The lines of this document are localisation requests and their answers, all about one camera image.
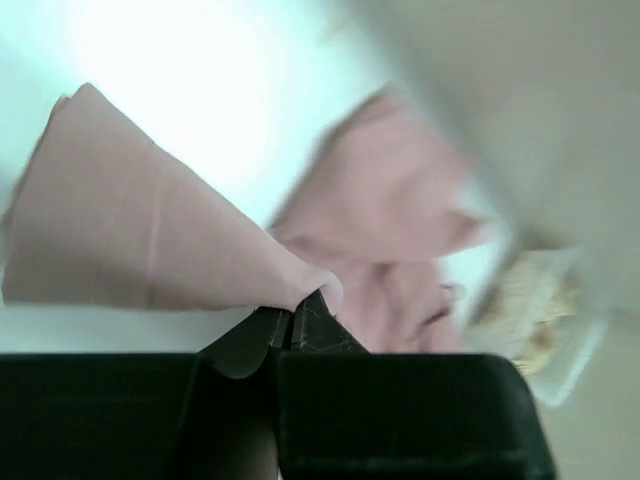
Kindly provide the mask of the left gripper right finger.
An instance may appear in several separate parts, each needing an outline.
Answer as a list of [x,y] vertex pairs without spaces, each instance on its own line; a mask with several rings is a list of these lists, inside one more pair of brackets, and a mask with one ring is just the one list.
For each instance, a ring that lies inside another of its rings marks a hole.
[[372,354],[320,294],[277,356],[286,479],[553,479],[524,378],[487,354]]

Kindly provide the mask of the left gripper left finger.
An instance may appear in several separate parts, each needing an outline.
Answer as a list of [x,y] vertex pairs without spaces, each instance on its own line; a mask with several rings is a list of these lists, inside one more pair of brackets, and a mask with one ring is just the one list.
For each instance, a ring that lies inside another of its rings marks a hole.
[[270,308],[1,314],[5,479],[276,479]]

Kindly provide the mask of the pink trousers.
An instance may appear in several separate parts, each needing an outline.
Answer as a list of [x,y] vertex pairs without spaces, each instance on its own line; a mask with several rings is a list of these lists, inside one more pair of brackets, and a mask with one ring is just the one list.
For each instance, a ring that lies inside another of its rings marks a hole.
[[1,223],[5,302],[153,310],[296,309],[320,291],[372,353],[452,353],[440,258],[484,223],[458,207],[466,167],[383,90],[324,139],[262,229],[94,86],[55,104]]

